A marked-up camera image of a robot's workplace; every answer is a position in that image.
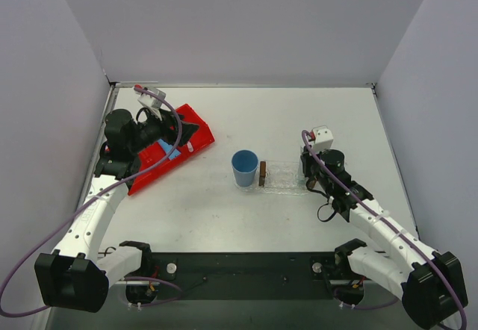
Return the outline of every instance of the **gray wall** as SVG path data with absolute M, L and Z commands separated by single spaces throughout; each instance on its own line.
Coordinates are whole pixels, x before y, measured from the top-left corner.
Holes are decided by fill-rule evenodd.
M 478 329 L 478 0 L 424 0 L 378 83 L 422 238 L 462 261 Z
M 364 86 L 423 0 L 66 0 L 112 81 Z
M 65 0 L 0 0 L 0 25 L 3 280 L 75 209 L 109 86 Z M 36 307 L 36 283 L 30 261 L 3 309 Z M 31 321 L 0 317 L 0 329 L 29 329 Z

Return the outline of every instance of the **white table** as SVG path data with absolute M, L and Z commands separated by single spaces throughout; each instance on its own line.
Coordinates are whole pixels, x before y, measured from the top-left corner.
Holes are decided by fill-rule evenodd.
M 416 234 L 393 155 L 370 89 L 169 88 L 169 103 L 188 103 L 216 142 L 194 159 L 123 200 L 102 243 L 149 243 L 153 252 L 322 252 L 358 237 L 341 217 L 318 221 L 321 196 L 244 193 L 231 157 L 298 161 L 301 130 L 328 125 L 346 169 L 393 217 Z M 122 88 L 115 108 L 133 116 L 138 95 Z

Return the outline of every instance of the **red tray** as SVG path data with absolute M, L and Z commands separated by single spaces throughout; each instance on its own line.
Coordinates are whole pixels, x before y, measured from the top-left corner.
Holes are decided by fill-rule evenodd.
M 214 137 L 211 133 L 211 130 L 209 129 L 208 124 L 197 115 L 197 113 L 190 105 L 182 105 L 180 108 L 177 108 L 176 111 L 178 111 L 178 113 L 184 116 L 183 121 L 196 123 L 197 125 L 199 125 L 199 130 L 196 131 L 190 139 L 194 150 L 192 152 L 189 152 L 189 150 L 187 149 L 187 145 L 178 147 L 178 151 L 181 152 L 180 155 L 176 156 L 172 160 L 166 159 L 162 164 L 152 169 L 150 172 L 136 178 L 134 180 L 133 186 L 128 192 L 128 195 L 131 196 L 132 194 L 135 194 L 138 190 L 142 190 L 148 184 L 160 178 L 162 175 L 168 173 L 171 169 L 179 166 L 188 158 L 195 156 L 214 142 Z M 160 159 L 162 159 L 165 155 L 166 152 L 157 142 L 152 144 L 147 149 L 144 149 L 139 154 L 141 159 L 140 171 L 148 168 L 149 166 L 152 166 Z

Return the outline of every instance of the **blue cup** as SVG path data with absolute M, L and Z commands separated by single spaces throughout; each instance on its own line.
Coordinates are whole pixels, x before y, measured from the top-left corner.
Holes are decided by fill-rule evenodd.
M 232 156 L 231 163 L 238 186 L 250 186 L 254 182 L 255 171 L 259 165 L 259 159 L 255 153 L 247 149 L 237 151 Z

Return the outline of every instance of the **screw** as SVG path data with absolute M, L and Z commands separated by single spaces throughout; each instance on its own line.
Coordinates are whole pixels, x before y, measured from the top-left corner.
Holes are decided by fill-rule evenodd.
M 314 273 L 321 273 L 322 272 L 322 264 L 321 263 L 313 263 L 312 264 L 312 271 Z
M 176 266 L 176 264 L 174 263 L 169 263 L 168 265 L 166 265 L 166 271 L 169 273 L 169 274 L 174 274 L 176 273 L 176 270 L 178 269 L 178 267 Z

